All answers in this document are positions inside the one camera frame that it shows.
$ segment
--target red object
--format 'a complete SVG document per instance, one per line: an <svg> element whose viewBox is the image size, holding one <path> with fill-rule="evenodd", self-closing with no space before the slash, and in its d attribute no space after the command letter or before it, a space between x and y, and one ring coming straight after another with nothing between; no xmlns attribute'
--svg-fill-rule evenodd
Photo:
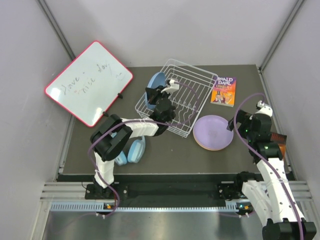
<svg viewBox="0 0 320 240"><path fill-rule="evenodd" d="M129 71L129 69L125 66L125 65L123 65L101 42L99 42L99 41L97 41L97 40L95 40L95 41L93 41L92 43L90 43L90 45L89 46L87 46L81 53L80 53L80 55L78 55L72 62L70 62L65 68L64 68L64 70L62 71L62 72L60 72L45 88L44 88L44 93L48 96L48 97L50 97L51 99L53 99L49 94L47 94L47 92L46 92L46 90L47 90L47 88L61 75L61 74L63 74L64 72L65 72L65 70L75 61L75 60L77 60L92 44L94 44L94 43L99 43L102 47L104 47L105 48L105 50L108 52L108 53L110 53L123 67L125 67L127 70L128 70L128 72L130 72L131 73L131 75L132 75L132 78L129 80L129 82L124 86L124 88L120 91L120 93L122 93L123 92L123 90L128 86L128 84L132 81L132 79L133 79L133 74L132 74L132 72L131 71ZM119 95L116 95L115 96L115 98L114 98L114 100L111 102L111 104L104 110L104 112L106 112L110 107L111 107L111 105L116 101L116 99L119 97ZM88 125L86 122L83 122L78 116L76 116L75 114L73 114L71 111L69 111L69 109L67 109L65 106L63 106L60 102L58 102L58 101L56 101L56 100L54 100L57 104L59 104L61 107L63 107L65 110L67 110L70 114L72 114L73 116L75 116L78 120L80 120L82 123L84 123L87 127L90 127L90 128L92 128L92 127L94 127L96 124L97 124L97 122L99 122L99 120L103 117L103 114L99 117L99 119L95 122L95 124L94 125Z"/></svg>

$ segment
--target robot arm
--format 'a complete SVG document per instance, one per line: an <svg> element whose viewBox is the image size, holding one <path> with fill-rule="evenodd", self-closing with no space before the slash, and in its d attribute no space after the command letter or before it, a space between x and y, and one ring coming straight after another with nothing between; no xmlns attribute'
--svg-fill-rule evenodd
<svg viewBox="0 0 320 240"><path fill-rule="evenodd" d="M297 213L302 222L305 239L313 239L317 230L313 222L306 222L290 189L285 174L283 155L276 142L271 141L271 125L273 110L271 106L259 101L256 105L258 111L254 114L239 111L236 122L241 123L238 131L242 138L248 140L248 144L261 154L268 163L279 173L280 179L274 171L254 152L249 151L254 158L267 188L265 192L262 184L255 179L253 173L239 173L234 181L237 192L245 195L257 213L263 226L264 240L298 240L299 227L293 207L288 200L291 196L296 206ZM234 120L228 122L228 130L234 128Z"/></svg>
<svg viewBox="0 0 320 240"><path fill-rule="evenodd" d="M145 90L148 103L155 106L153 113L149 117L131 119L130 121L132 122L130 122L128 119L120 118L116 114L113 114L90 138L90 141L94 143L111 128L121 122L128 122L114 131L114 133L116 133L114 137L108 134L94 147L94 156L97 165L94 180L95 184L101 187L102 190L105 190L107 185L98 176L97 171L99 171L101 177L109 185L112 184L114 182L115 158L121 153L130 138L159 136L168 128L168 126L146 122L146 120L167 123L176 117L174 112L176 107L173 106L169 100L169 96L179 90L179 85L175 83L174 79L168 80L166 86L160 85L157 88L146 88Z"/></svg>

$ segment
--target headphone ear cup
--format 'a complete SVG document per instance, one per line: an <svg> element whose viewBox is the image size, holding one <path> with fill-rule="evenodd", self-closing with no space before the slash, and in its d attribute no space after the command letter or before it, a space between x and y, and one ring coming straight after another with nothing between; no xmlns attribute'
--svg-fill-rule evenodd
<svg viewBox="0 0 320 240"><path fill-rule="evenodd" d="M144 155L146 149L146 142L144 140L135 140L128 153L129 163L138 163Z"/></svg>
<svg viewBox="0 0 320 240"><path fill-rule="evenodd" d="M119 166L125 165L125 164L128 163L127 157L126 157L124 151L121 151L120 154L114 159L114 161L115 161L116 164L118 164Z"/></svg>

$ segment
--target gray wall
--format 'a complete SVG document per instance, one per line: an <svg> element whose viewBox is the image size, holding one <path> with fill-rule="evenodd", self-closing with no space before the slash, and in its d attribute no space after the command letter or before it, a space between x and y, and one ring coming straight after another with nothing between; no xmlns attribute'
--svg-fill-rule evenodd
<svg viewBox="0 0 320 240"><path fill-rule="evenodd" d="M128 67L262 63L297 0L46 0L76 55L101 41Z"/></svg>
<svg viewBox="0 0 320 240"><path fill-rule="evenodd" d="M69 114L44 94L70 61L35 0L0 1L0 235L31 233Z"/></svg>
<svg viewBox="0 0 320 240"><path fill-rule="evenodd" d="M320 211L320 1L307 0L264 76L299 179Z"/></svg>

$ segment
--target book cover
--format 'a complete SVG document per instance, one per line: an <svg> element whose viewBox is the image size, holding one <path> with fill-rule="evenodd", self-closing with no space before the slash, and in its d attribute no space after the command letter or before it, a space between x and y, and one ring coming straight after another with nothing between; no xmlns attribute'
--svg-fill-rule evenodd
<svg viewBox="0 0 320 240"><path fill-rule="evenodd" d="M281 150L283 158L285 158L286 145L287 145L287 135L283 135L283 134L280 134L280 133L272 132L270 140L279 145L279 148Z"/></svg>
<svg viewBox="0 0 320 240"><path fill-rule="evenodd" d="M236 97L235 77L219 77L213 87L211 103L233 107Z"/></svg>

